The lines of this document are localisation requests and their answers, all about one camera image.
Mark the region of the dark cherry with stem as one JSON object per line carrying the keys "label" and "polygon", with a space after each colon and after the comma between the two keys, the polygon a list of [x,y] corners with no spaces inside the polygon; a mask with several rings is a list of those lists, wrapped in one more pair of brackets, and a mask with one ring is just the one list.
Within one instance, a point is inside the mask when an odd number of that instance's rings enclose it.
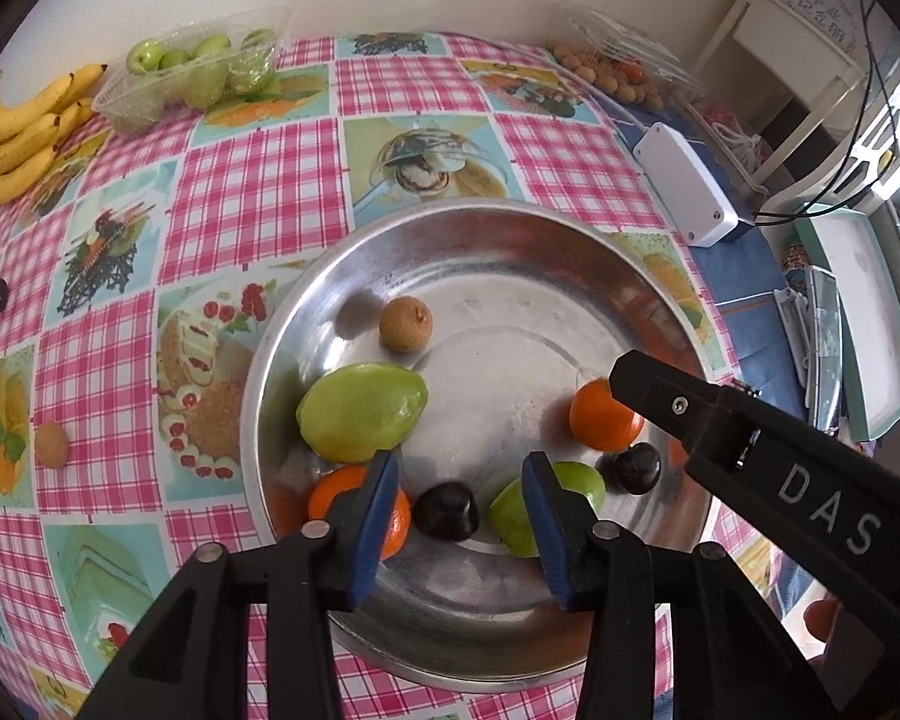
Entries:
{"label": "dark cherry with stem", "polygon": [[655,488],[662,476],[660,452],[648,442],[637,442],[619,454],[605,454],[596,469],[610,488],[631,496],[643,496]]}

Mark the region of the large orange with stem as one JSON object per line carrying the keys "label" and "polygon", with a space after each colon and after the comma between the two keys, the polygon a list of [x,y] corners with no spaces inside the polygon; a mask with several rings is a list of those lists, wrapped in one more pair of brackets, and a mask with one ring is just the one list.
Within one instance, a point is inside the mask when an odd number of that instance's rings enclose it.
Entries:
{"label": "large orange with stem", "polygon": [[[364,465],[347,465],[336,468],[318,479],[307,500],[307,515],[310,520],[340,522],[349,511],[349,505],[367,476]],[[391,509],[390,522],[386,530],[380,559],[388,561],[395,557],[408,539],[411,528],[411,504],[403,489],[398,489],[395,504]]]}

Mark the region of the brown longan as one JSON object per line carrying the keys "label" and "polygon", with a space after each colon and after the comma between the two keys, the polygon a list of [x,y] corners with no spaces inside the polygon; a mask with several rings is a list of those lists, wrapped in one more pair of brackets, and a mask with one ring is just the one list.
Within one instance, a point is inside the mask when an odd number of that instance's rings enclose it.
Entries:
{"label": "brown longan", "polygon": [[380,340],[398,355],[424,349],[432,337],[432,330],[432,312],[425,302],[413,296],[395,298],[380,312]]}
{"label": "brown longan", "polygon": [[35,460],[50,470],[63,468],[69,460],[69,439],[61,424],[42,422],[35,429]]}

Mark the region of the small orange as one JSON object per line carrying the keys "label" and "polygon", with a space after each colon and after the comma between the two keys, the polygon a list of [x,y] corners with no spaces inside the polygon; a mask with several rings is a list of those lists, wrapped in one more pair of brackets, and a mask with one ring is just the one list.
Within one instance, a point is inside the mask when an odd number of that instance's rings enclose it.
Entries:
{"label": "small orange", "polygon": [[593,379],[574,394],[569,408],[572,436],[605,454],[622,452],[644,429],[644,418],[611,394],[606,379]]}

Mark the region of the large green fruit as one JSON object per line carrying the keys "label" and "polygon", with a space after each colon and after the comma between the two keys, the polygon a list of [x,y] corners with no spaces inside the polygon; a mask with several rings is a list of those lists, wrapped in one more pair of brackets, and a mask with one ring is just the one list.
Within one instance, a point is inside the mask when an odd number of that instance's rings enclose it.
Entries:
{"label": "large green fruit", "polygon": [[398,447],[421,419],[429,390],[418,372],[361,362],[320,377],[295,417],[310,449],[331,463],[364,463]]}

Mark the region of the clear tray of green fruits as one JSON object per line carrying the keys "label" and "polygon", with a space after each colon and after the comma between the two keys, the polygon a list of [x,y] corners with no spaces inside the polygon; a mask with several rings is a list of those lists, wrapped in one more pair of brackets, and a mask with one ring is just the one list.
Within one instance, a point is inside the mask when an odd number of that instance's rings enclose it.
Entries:
{"label": "clear tray of green fruits", "polygon": [[144,37],[107,73],[94,112],[119,135],[137,135],[167,112],[260,93],[276,76],[287,25],[287,8],[265,7]]}

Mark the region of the stacked trays beside table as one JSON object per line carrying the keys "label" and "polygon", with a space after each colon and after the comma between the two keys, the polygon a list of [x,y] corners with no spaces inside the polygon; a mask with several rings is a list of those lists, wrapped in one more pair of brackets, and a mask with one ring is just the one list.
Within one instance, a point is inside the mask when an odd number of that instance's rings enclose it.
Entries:
{"label": "stacked trays beside table", "polygon": [[836,210],[795,221],[811,265],[836,277],[844,329],[844,400],[855,440],[900,420],[900,304],[868,216]]}

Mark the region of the white plastic device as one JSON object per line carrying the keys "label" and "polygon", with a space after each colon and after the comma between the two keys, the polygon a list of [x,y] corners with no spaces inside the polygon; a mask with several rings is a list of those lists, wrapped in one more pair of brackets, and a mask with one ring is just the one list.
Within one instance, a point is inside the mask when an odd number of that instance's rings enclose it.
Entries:
{"label": "white plastic device", "polygon": [[738,226],[724,189],[678,130],[656,122],[634,146],[634,158],[689,247],[709,249]]}

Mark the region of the checkered picture tablecloth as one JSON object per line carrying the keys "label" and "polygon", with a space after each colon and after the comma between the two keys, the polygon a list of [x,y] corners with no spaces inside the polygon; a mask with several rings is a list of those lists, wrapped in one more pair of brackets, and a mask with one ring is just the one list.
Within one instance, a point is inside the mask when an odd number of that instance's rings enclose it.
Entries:
{"label": "checkered picture tablecloth", "polygon": [[[237,418],[250,356],[318,252],[361,221],[476,193],[688,255],[702,328],[764,397],[798,408],[758,234],[692,250],[628,149],[673,107],[621,109],[539,47],[380,32],[289,44],[271,88],[167,112],[139,137],[95,117],[0,206],[0,686],[69,718],[142,606],[206,539],[258,532]],[[69,460],[35,460],[61,424]]]}

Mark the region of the silver metal bowl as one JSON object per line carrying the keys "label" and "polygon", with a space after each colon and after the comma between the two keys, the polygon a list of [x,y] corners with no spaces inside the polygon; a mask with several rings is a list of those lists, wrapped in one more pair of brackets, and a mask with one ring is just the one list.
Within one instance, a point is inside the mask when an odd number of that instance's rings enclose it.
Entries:
{"label": "silver metal bowl", "polygon": [[[403,366],[429,401],[395,455],[411,496],[459,481],[487,505],[541,450],[595,463],[569,406],[629,349],[701,379],[727,370],[702,328],[688,255],[663,231],[598,231],[526,202],[466,199],[383,216],[323,252],[279,302],[245,383],[240,452],[263,541],[304,522],[326,461],[297,426],[315,380],[383,361],[383,306],[424,302],[434,332]],[[463,543],[411,533],[374,591],[331,622],[333,639],[434,688],[516,691],[582,673],[590,621],[564,613],[536,561],[491,530]]]}

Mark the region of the white chair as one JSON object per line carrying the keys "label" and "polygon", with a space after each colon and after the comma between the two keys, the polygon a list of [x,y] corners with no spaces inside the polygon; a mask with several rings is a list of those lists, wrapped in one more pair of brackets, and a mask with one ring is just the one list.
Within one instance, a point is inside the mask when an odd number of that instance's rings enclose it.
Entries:
{"label": "white chair", "polygon": [[873,0],[733,0],[694,70],[701,73],[731,39],[806,107],[805,118],[759,166],[743,171],[749,187],[772,172],[842,104],[860,99],[871,67],[893,70],[900,32]]}

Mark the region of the clear box of longans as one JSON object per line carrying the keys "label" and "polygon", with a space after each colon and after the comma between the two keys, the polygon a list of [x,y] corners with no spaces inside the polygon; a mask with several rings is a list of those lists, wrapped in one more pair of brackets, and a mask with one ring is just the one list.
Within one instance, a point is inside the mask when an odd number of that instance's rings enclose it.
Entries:
{"label": "clear box of longans", "polygon": [[559,5],[544,43],[557,65],[623,106],[663,112],[701,98],[704,85],[653,37],[582,5]]}

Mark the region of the banana bunch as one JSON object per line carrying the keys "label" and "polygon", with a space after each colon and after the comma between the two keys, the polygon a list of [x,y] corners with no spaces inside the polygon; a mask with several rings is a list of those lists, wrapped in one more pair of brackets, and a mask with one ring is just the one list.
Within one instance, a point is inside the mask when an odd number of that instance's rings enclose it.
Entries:
{"label": "banana bunch", "polygon": [[2,102],[0,70],[0,206],[30,192],[69,137],[92,119],[94,91],[107,70],[107,64],[83,65],[17,106]]}

